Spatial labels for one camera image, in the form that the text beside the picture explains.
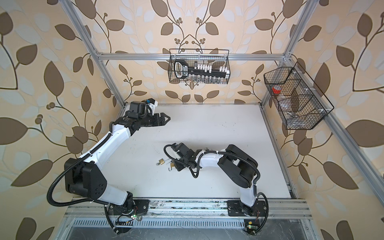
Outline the brass padlock with keys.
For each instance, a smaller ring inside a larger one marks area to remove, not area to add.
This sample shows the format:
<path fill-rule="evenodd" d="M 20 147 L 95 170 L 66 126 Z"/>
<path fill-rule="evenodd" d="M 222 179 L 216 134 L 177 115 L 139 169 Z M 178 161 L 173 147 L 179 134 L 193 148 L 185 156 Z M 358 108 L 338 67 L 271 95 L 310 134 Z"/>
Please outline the brass padlock with keys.
<path fill-rule="evenodd" d="M 176 166 L 175 166 L 175 163 L 171 162 L 171 163 L 170 163 L 170 166 L 169 166 L 169 168 L 168 168 L 169 172 L 171 172 L 175 167 L 176 167 Z"/>

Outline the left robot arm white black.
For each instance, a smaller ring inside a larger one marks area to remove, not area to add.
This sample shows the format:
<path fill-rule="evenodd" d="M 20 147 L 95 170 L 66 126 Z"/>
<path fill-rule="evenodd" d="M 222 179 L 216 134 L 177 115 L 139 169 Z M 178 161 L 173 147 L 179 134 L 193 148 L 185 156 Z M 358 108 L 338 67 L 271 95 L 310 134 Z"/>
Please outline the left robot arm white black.
<path fill-rule="evenodd" d="M 126 113 L 110 123 L 109 131 L 94 147 L 79 158 L 70 158 L 65 162 L 64 171 L 48 189 L 48 203 L 54 207 L 68 207 L 84 202 L 102 204 L 109 226 L 119 235 L 121 231 L 112 222 L 109 207 L 117 207 L 121 215 L 128 216 L 131 220 L 136 219 L 138 207 L 131 192 L 108 184 L 102 169 L 119 146 L 140 128 L 160 127 L 170 121 L 168 115 L 155 112 L 157 106 L 158 102 L 154 99 L 131 102 Z M 68 193 L 80 196 L 81 199 L 70 202 L 55 201 L 53 191 L 61 180 L 65 181 Z"/>

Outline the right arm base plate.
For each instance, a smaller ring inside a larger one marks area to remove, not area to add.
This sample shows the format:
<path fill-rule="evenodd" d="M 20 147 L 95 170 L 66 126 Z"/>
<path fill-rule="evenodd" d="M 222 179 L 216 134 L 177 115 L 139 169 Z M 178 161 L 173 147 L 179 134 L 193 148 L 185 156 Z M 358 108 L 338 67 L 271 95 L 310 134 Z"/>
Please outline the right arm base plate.
<path fill-rule="evenodd" d="M 260 200 L 256 200 L 251 207 L 240 200 L 228 200 L 227 209 L 230 217 L 265 217 L 269 208 L 265 201 Z"/>

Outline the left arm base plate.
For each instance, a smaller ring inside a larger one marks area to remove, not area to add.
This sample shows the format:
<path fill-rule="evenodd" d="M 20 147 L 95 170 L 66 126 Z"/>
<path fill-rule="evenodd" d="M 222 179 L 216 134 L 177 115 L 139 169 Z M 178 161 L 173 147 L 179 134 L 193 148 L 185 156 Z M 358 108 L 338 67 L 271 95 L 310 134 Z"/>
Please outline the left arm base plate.
<path fill-rule="evenodd" d="M 149 203 L 150 200 L 148 199 L 132 199 L 121 206 L 110 205 L 108 213 L 114 216 L 146 215 L 149 210 Z"/>

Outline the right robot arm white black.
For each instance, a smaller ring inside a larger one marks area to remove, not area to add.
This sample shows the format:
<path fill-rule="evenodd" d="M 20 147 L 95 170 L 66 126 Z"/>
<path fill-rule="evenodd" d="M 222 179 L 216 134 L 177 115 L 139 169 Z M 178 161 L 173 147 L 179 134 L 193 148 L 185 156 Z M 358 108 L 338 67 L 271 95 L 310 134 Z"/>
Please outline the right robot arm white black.
<path fill-rule="evenodd" d="M 220 168 L 240 188 L 240 199 L 227 201 L 229 216 L 238 214 L 256 218 L 245 223 L 244 231 L 247 235 L 256 236 L 263 229 L 270 208 L 267 196 L 263 192 L 257 191 L 261 173 L 257 161 L 251 156 L 235 145 L 228 145 L 221 151 L 194 151 L 184 143 L 165 145 L 164 153 L 177 171 L 188 169 L 195 179 L 199 177 L 200 171 L 204 168 Z"/>

